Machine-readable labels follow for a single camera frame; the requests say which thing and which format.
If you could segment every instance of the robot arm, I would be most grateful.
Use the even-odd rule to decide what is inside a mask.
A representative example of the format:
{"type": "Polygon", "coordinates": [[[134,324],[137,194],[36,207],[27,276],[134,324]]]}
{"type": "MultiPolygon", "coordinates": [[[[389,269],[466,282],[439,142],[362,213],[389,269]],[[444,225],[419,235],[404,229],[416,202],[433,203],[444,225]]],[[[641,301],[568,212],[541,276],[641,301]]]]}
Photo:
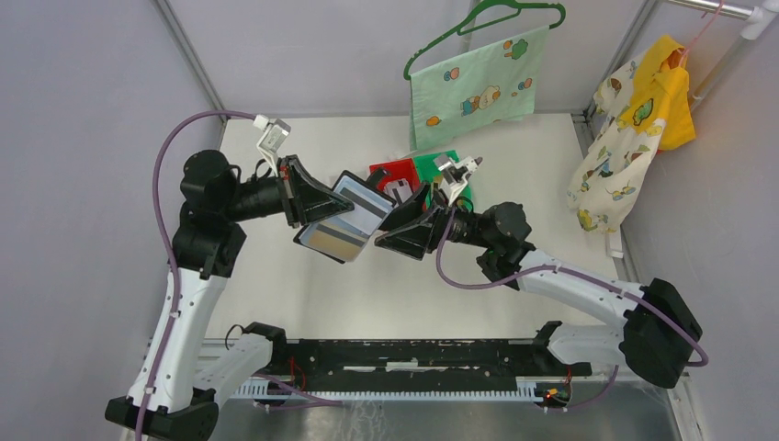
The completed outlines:
{"type": "MultiPolygon", "coordinates": [[[[353,347],[348,342],[344,346],[344,342],[303,344],[301,341],[298,347],[291,347],[295,345],[287,342],[282,329],[252,323],[244,329],[244,334],[230,352],[204,371],[195,372],[200,344],[211,313],[231,276],[246,238],[237,222],[284,212],[288,224],[297,228],[355,209],[352,200],[334,193],[311,177],[297,156],[277,159],[277,149],[289,133],[289,126],[279,120],[260,117],[255,120],[255,126],[263,131],[257,147],[271,165],[271,174],[261,177],[255,174],[239,182],[232,171],[235,166],[217,151],[196,153],[186,161],[181,182],[186,202],[173,239],[181,277],[180,308],[175,313],[175,325],[170,334],[164,335],[174,295],[173,275],[170,274],[165,305],[149,352],[156,354],[162,340],[168,339],[154,387],[151,390],[145,388],[152,370],[153,357],[149,356],[128,394],[109,401],[106,418],[111,422],[135,427],[138,404],[141,397],[148,393],[151,398],[144,410],[144,433],[168,440],[206,440],[216,425],[219,408],[231,394],[256,371],[266,366],[271,371],[283,366],[290,351],[308,350],[306,348],[310,345],[314,345],[317,351],[335,348],[342,355],[350,354],[350,360],[358,359],[357,364],[365,363],[360,356],[365,353],[362,344],[353,347]]],[[[525,240],[531,228],[519,204],[503,202],[483,213],[462,209],[457,204],[457,197],[479,163],[480,159],[471,158],[456,164],[443,158],[437,161],[445,181],[442,188],[434,192],[430,207],[425,205],[430,187],[423,184],[411,199],[393,210],[381,223],[379,228],[385,233],[376,239],[376,246],[419,260],[436,248],[440,249],[445,241],[485,248],[484,254],[477,258],[477,264],[493,282],[492,285],[503,284],[546,295],[585,311],[604,324],[571,326],[549,322],[529,348],[511,342],[479,342],[478,345],[486,345],[484,356],[469,363],[503,369],[506,377],[514,382],[517,375],[522,375],[517,369],[526,372],[528,369],[538,370],[539,366],[541,369],[548,368],[545,357],[551,354],[560,368],[564,368],[561,364],[581,362],[625,363],[647,381],[664,388],[673,387],[693,348],[656,313],[650,313],[645,306],[630,299],[627,294],[623,295],[640,293],[638,300],[671,317],[698,341],[700,327],[673,285],[658,279],[648,287],[607,280],[538,251],[525,240]],[[542,269],[524,274],[521,278],[514,277],[527,272],[528,268],[542,269]],[[507,367],[505,360],[512,358],[519,360],[518,364],[510,363],[507,367]]],[[[382,351],[403,344],[384,342],[382,351]]],[[[470,344],[454,343],[455,347],[470,344]]],[[[452,347],[452,344],[446,343],[446,347],[452,347]]],[[[403,354],[424,350],[417,345],[404,348],[403,354]]],[[[469,349],[466,353],[475,354],[469,349]]],[[[432,366],[434,362],[431,358],[427,366],[432,366]]],[[[335,379],[332,374],[331,370],[328,371],[327,377],[335,379]]],[[[449,374],[469,375],[467,371],[457,369],[446,373],[449,374]]],[[[348,378],[346,384],[352,384],[352,379],[348,378]]],[[[501,380],[482,375],[478,379],[501,380]]]]}
{"type": "Polygon", "coordinates": [[[465,243],[485,248],[476,259],[493,283],[457,288],[491,288],[501,284],[551,297],[597,318],[604,325],[570,326],[550,322],[539,335],[560,362],[627,364],[646,381],[672,388],[687,366],[693,347],[678,331],[648,308],[676,323],[695,342],[701,328],[676,288],[660,279],[649,286],[611,280],[561,262],[537,250],[525,239],[531,232],[522,205],[503,202],[483,213],[462,209],[445,192],[433,194],[431,207],[422,205],[429,192],[422,185],[382,225],[376,246],[422,260],[443,243],[465,243]]]}

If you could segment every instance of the green clothes hanger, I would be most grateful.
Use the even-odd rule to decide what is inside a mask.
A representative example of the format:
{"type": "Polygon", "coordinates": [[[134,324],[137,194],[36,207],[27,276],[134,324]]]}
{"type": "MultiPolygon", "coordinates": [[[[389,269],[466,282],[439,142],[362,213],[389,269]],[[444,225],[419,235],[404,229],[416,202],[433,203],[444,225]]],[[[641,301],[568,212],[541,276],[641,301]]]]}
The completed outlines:
{"type": "Polygon", "coordinates": [[[459,25],[451,28],[446,32],[446,34],[442,35],[441,37],[438,37],[437,39],[433,40],[430,44],[428,44],[424,49],[421,49],[417,51],[409,60],[409,62],[406,63],[406,69],[403,71],[403,78],[406,79],[406,81],[410,81],[412,78],[409,75],[409,69],[412,68],[412,64],[414,61],[416,61],[417,58],[419,58],[420,55],[423,53],[429,51],[432,49],[436,44],[440,43],[443,40],[446,40],[450,35],[454,34],[455,32],[459,36],[463,36],[465,34],[469,34],[473,32],[474,30],[478,30],[481,28],[486,28],[488,26],[492,26],[495,23],[500,23],[502,21],[508,20],[510,18],[514,18],[519,16],[519,13],[522,12],[523,9],[557,9],[560,12],[560,20],[558,20],[557,23],[553,25],[549,25],[550,29],[554,29],[562,24],[562,22],[565,20],[565,7],[559,3],[551,4],[551,3],[519,3],[515,0],[483,0],[480,2],[476,7],[473,8],[472,11],[470,11],[470,14],[468,14],[467,17],[465,17],[465,20],[462,21],[459,25]],[[510,14],[503,18],[498,18],[497,20],[493,20],[489,23],[484,23],[483,25],[478,25],[470,29],[463,28],[470,23],[471,21],[475,20],[476,17],[481,13],[481,11],[484,11],[485,9],[489,9],[493,6],[509,6],[512,9],[516,9],[516,12],[513,14],[510,14]]]}

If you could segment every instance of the cable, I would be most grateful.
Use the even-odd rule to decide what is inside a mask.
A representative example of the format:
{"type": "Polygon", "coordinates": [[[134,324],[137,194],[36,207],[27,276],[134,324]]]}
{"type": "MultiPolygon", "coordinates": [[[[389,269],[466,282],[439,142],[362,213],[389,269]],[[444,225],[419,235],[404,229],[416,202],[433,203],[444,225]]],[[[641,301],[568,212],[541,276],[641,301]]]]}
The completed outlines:
{"type": "Polygon", "coordinates": [[[255,115],[251,113],[236,112],[234,110],[209,110],[207,112],[200,112],[191,117],[181,121],[173,131],[170,132],[163,146],[160,148],[160,152],[157,154],[157,160],[154,162],[154,171],[152,173],[152,203],[154,205],[154,217],[157,219],[157,228],[160,230],[160,235],[163,237],[163,244],[165,245],[165,252],[168,256],[168,262],[170,264],[171,272],[173,273],[173,298],[171,301],[170,312],[173,315],[168,316],[168,320],[165,323],[163,330],[163,336],[160,339],[160,344],[157,346],[157,352],[154,354],[152,365],[149,368],[149,375],[144,386],[143,398],[141,398],[141,405],[138,407],[138,419],[135,422],[135,440],[141,441],[143,437],[143,420],[146,416],[146,408],[149,406],[149,399],[152,395],[149,390],[153,390],[154,379],[157,376],[157,371],[160,370],[160,363],[163,359],[165,348],[167,347],[168,340],[170,340],[171,332],[173,331],[173,323],[175,321],[175,315],[178,312],[178,301],[181,296],[181,275],[178,272],[178,265],[175,262],[175,254],[173,253],[173,246],[171,245],[168,231],[165,228],[165,222],[163,220],[163,210],[160,206],[160,170],[163,167],[163,158],[167,153],[170,144],[173,142],[173,138],[184,127],[188,126],[198,119],[205,117],[236,117],[244,119],[254,119],[255,115]]]}
{"type": "Polygon", "coordinates": [[[273,377],[271,377],[269,375],[266,375],[266,374],[261,374],[261,373],[257,372],[257,373],[254,374],[254,377],[259,377],[261,379],[266,379],[266,380],[270,381],[271,383],[276,384],[282,390],[286,390],[287,392],[294,393],[296,395],[299,395],[300,397],[303,397],[305,399],[314,401],[314,402],[310,402],[308,404],[302,404],[300,406],[274,408],[274,409],[272,409],[274,411],[276,411],[276,410],[281,411],[281,410],[293,410],[293,409],[307,409],[309,407],[341,406],[341,405],[344,405],[343,401],[325,400],[324,398],[315,397],[315,396],[311,395],[310,393],[307,393],[307,392],[304,392],[302,390],[296,389],[296,388],[294,388],[292,386],[289,386],[284,381],[280,381],[280,380],[275,379],[275,378],[273,378],[273,377]]]}
{"type": "Polygon", "coordinates": [[[265,159],[261,159],[261,160],[257,161],[257,165],[254,166],[254,175],[252,176],[254,179],[265,179],[268,176],[270,176],[271,167],[270,167],[270,164],[269,164],[268,165],[268,169],[265,170],[265,174],[262,175],[261,177],[257,177],[257,170],[259,170],[260,169],[260,165],[262,165],[264,163],[266,163],[265,159]]]}
{"type": "Polygon", "coordinates": [[[231,326],[230,329],[227,331],[227,333],[224,335],[224,347],[226,347],[228,351],[230,350],[230,347],[227,345],[227,337],[230,336],[230,333],[232,333],[232,330],[235,328],[241,328],[241,334],[246,334],[246,330],[243,329],[243,326],[241,326],[240,324],[234,324],[233,326],[231,326]]]}
{"type": "Polygon", "coordinates": [[[598,287],[607,289],[611,292],[614,292],[617,296],[625,297],[628,300],[632,300],[636,302],[637,304],[643,306],[653,314],[655,314],[658,318],[660,318],[665,324],[667,324],[671,329],[673,329],[682,339],[690,345],[695,352],[698,353],[698,355],[701,357],[700,361],[688,361],[687,366],[692,368],[702,368],[703,366],[706,366],[708,364],[708,354],[706,351],[704,351],[704,348],[701,347],[701,345],[698,344],[698,342],[695,341],[695,339],[688,334],[684,329],[682,329],[682,326],[679,326],[671,320],[671,317],[666,315],[663,311],[660,311],[657,309],[654,305],[649,303],[648,301],[642,299],[641,297],[632,294],[627,291],[623,291],[620,287],[617,287],[615,285],[612,285],[608,282],[604,282],[596,277],[592,277],[588,274],[584,274],[582,272],[576,271],[575,269],[570,269],[566,267],[557,267],[553,265],[539,265],[534,266],[532,268],[527,268],[522,271],[519,271],[518,273],[512,274],[508,277],[504,277],[498,281],[491,282],[491,283],[485,283],[481,285],[465,285],[462,283],[458,283],[451,278],[447,277],[444,274],[444,268],[441,267],[441,254],[444,251],[444,243],[446,243],[446,238],[449,236],[449,232],[452,230],[452,224],[454,223],[455,219],[455,210],[452,209],[451,214],[449,214],[449,222],[446,224],[446,228],[444,229],[444,235],[441,236],[441,241],[438,243],[438,249],[435,255],[435,269],[438,270],[438,275],[441,276],[441,278],[448,283],[449,285],[455,287],[455,288],[461,288],[461,289],[487,289],[487,288],[495,288],[499,287],[505,283],[514,281],[520,277],[524,277],[533,273],[537,273],[539,271],[559,271],[561,273],[566,273],[571,276],[580,278],[581,280],[590,282],[598,287]]]}
{"type": "MultiPolygon", "coordinates": [[[[585,407],[592,406],[593,404],[595,404],[595,403],[599,402],[600,400],[602,400],[603,397],[606,396],[606,393],[611,389],[611,387],[614,386],[614,383],[616,382],[616,374],[617,374],[617,372],[619,372],[619,365],[614,366],[614,371],[611,373],[611,377],[609,377],[609,380],[606,382],[606,385],[604,386],[604,388],[601,389],[601,391],[598,392],[598,394],[595,395],[594,397],[592,397],[591,399],[582,401],[582,402],[580,402],[578,404],[574,404],[572,406],[565,406],[565,407],[563,407],[561,409],[557,409],[557,408],[554,408],[554,407],[544,407],[544,412],[548,412],[548,411],[552,411],[552,412],[567,412],[567,411],[569,411],[571,409],[583,409],[585,407]]],[[[570,394],[570,396],[568,398],[569,402],[570,402],[572,397],[573,397],[573,393],[572,393],[572,390],[571,390],[571,394],[570,394]]]]}
{"type": "Polygon", "coordinates": [[[693,46],[698,42],[698,40],[706,33],[706,30],[709,26],[714,23],[714,20],[719,17],[719,13],[722,11],[722,7],[725,6],[725,0],[719,0],[719,6],[717,7],[717,10],[714,11],[714,15],[711,17],[710,20],[706,23],[706,25],[701,29],[700,32],[698,32],[698,35],[695,36],[695,38],[690,41],[690,44],[687,45],[687,47],[684,49],[684,52],[682,52],[681,60],[679,61],[679,64],[684,62],[684,59],[687,58],[687,56],[690,54],[690,50],[693,48],[693,46]]]}
{"type": "Polygon", "coordinates": [[[238,197],[238,193],[241,191],[241,167],[238,165],[230,165],[228,170],[235,170],[235,191],[232,192],[232,198],[238,197]]]}
{"type": "Polygon", "coordinates": [[[474,207],[473,207],[473,201],[472,201],[472,200],[470,200],[469,198],[466,198],[465,196],[458,196],[458,197],[457,197],[457,199],[455,199],[455,203],[454,203],[454,204],[452,204],[452,205],[454,205],[455,207],[457,207],[457,206],[458,206],[458,204],[457,204],[457,203],[458,203],[460,200],[463,200],[463,201],[465,201],[465,202],[468,202],[468,204],[470,205],[470,212],[472,213],[472,212],[473,212],[473,209],[474,209],[474,207]]]}

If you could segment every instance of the baby clothing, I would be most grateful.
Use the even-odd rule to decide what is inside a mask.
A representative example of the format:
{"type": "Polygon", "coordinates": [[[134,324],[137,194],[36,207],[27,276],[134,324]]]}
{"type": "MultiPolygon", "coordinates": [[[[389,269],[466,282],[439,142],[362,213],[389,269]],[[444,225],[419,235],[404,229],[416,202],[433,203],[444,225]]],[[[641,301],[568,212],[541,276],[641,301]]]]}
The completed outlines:
{"type": "Polygon", "coordinates": [[[594,100],[606,113],[587,157],[573,174],[568,205],[587,232],[616,232],[633,208],[658,150],[693,139],[684,47],[663,36],[600,84],[594,100]]]}
{"type": "Polygon", "coordinates": [[[412,73],[411,150],[533,113],[548,31],[531,30],[412,73]]]}

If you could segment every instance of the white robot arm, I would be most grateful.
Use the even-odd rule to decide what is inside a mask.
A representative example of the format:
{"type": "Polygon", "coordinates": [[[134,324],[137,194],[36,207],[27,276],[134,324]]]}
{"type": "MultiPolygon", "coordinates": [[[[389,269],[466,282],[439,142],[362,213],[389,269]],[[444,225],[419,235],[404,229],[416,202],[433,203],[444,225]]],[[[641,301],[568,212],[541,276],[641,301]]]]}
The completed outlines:
{"type": "MultiPolygon", "coordinates": [[[[289,127],[278,120],[258,118],[255,123],[258,120],[258,127],[263,129],[258,147],[265,158],[276,160],[276,150],[289,127]]],[[[591,314],[603,325],[549,322],[526,345],[518,345],[515,340],[379,341],[374,345],[360,341],[288,342],[282,329],[252,323],[243,329],[232,350],[196,373],[211,313],[245,239],[238,222],[284,212],[288,224],[298,227],[355,207],[353,200],[313,179],[297,156],[278,159],[271,166],[275,170],[272,175],[255,174],[239,182],[232,172],[234,166],[221,153],[204,151],[186,161],[181,184],[186,202],[173,239],[181,283],[178,311],[173,313],[174,325],[168,330],[175,295],[170,273],[149,354],[157,354],[165,339],[166,349],[152,381],[149,376],[154,357],[147,356],[127,395],[109,401],[106,418],[134,428],[139,405],[148,395],[143,433],[173,441],[206,440],[216,425],[220,407],[239,386],[261,369],[272,375],[289,373],[287,362],[291,359],[302,360],[300,366],[292,366],[309,377],[310,390],[351,388],[357,397],[376,387],[390,387],[390,383],[401,388],[390,390],[392,393],[407,393],[397,378],[384,381],[397,373],[393,371],[398,369],[398,358],[405,357],[417,360],[415,369],[421,372],[412,376],[416,378],[413,384],[408,384],[413,393],[427,390],[436,395],[442,388],[462,390],[463,378],[468,379],[472,390],[503,393],[512,383],[516,388],[516,377],[554,375],[571,365],[586,375],[589,363],[627,364],[647,381],[673,387],[693,348],[699,348],[696,342],[701,336],[700,327],[673,285],[658,279],[648,287],[609,280],[538,251],[525,241],[530,227],[522,206],[513,202],[483,213],[462,209],[456,203],[457,195],[479,162],[471,158],[457,164],[443,158],[438,161],[447,176],[444,188],[434,192],[433,202],[427,207],[424,201],[429,186],[422,185],[383,221],[379,228],[385,233],[377,238],[376,246],[416,259],[436,248],[440,256],[446,241],[485,248],[477,263],[492,281],[487,287],[505,285],[545,295],[591,314]],[[453,366],[484,367],[495,375],[447,369],[453,366]],[[366,376],[376,381],[365,383],[366,376]]],[[[411,362],[400,361],[404,368],[410,368],[407,365],[411,362]]]]}

